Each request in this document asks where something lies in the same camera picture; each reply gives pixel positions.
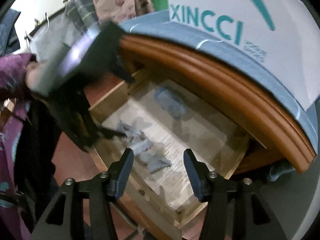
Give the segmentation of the person's left hand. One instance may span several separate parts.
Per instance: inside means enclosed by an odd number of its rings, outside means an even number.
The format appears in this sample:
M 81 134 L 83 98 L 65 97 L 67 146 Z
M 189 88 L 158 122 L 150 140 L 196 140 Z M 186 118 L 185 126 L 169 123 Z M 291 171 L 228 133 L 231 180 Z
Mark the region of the person's left hand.
M 33 90 L 38 83 L 40 64 L 36 61 L 30 62 L 26 71 L 25 83 L 30 90 Z

